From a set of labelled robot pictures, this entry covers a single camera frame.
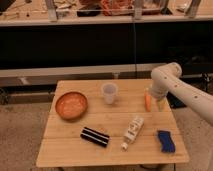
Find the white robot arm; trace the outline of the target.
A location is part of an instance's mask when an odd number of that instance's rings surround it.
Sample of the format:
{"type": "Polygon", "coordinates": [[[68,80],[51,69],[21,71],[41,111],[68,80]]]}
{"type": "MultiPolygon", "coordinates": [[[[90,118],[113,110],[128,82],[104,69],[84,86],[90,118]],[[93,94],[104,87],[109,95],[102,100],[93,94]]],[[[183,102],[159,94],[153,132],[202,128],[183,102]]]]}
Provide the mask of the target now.
{"type": "Polygon", "coordinates": [[[181,81],[181,74],[182,68],[176,62],[154,68],[149,88],[151,96],[161,101],[171,93],[213,126],[213,95],[181,81]]]}

